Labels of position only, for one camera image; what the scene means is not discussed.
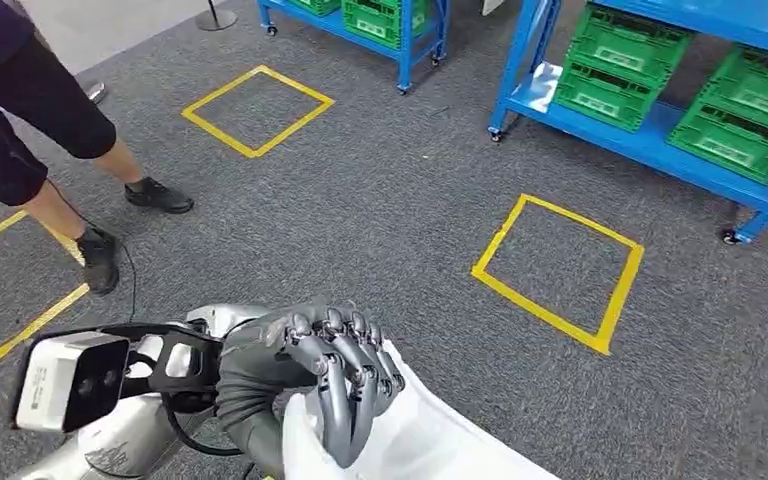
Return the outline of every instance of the person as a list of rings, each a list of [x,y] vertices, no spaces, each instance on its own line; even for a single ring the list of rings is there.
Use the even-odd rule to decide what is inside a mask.
[[[19,0],[4,0],[4,2],[13,8],[13,10],[15,10],[19,15],[22,15],[23,17],[33,22],[33,19],[28,14],[25,6],[22,5],[22,2]],[[48,44],[48,41],[45,39],[42,33],[40,33],[36,26],[34,26],[34,35],[36,35],[37,40],[39,40],[45,48],[51,50],[51,45]],[[81,88],[84,90],[84,93],[87,95],[87,97],[96,105],[101,103],[101,101],[104,100],[104,97],[107,95],[107,85],[105,85],[104,82],[100,82],[98,80],[90,80],[88,82],[82,83]]]
[[[16,136],[1,109],[24,119],[72,156],[92,159],[124,185],[131,204],[167,213],[193,208],[190,197],[143,173],[113,123],[35,37],[31,21],[0,0],[0,202],[20,207],[74,239],[92,292],[109,293],[118,283],[117,239],[84,223],[47,179],[47,167]]]

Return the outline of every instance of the camera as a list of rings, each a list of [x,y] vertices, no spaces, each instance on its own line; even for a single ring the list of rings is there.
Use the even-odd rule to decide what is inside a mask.
[[[35,339],[22,359],[13,427],[71,432],[112,412],[129,349],[128,338],[98,331]]]

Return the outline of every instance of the black shorts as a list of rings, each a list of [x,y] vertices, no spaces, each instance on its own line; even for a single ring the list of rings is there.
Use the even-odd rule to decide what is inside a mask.
[[[116,143],[113,123],[33,35],[0,66],[0,107],[77,158],[98,158]],[[48,168],[16,137],[0,111],[0,201],[10,206],[27,203],[47,175]]]

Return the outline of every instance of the black shoe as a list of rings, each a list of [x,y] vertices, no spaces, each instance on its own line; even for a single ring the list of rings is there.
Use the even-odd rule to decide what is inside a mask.
[[[193,209],[192,198],[164,187],[151,177],[140,180],[139,186],[139,191],[125,186],[125,198],[138,207],[154,207],[166,213],[187,213]]]
[[[84,256],[84,281],[90,291],[107,295],[119,283],[116,266],[116,237],[102,230],[88,231],[76,243]]]

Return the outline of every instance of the green crate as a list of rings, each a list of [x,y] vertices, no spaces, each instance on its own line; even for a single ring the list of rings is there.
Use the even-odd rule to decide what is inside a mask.
[[[588,4],[567,56],[657,87],[667,83],[692,38],[690,30]]]
[[[768,52],[735,46],[695,101],[768,126]]]
[[[413,35],[425,31],[428,0],[413,2]],[[402,2],[399,0],[343,0],[346,29],[390,48],[401,47]]]
[[[341,0],[290,0],[293,4],[304,8],[308,12],[324,17],[340,8]]]
[[[659,90],[567,58],[553,103],[633,132],[658,98]]]
[[[768,127],[713,105],[694,104],[667,142],[768,185]]]

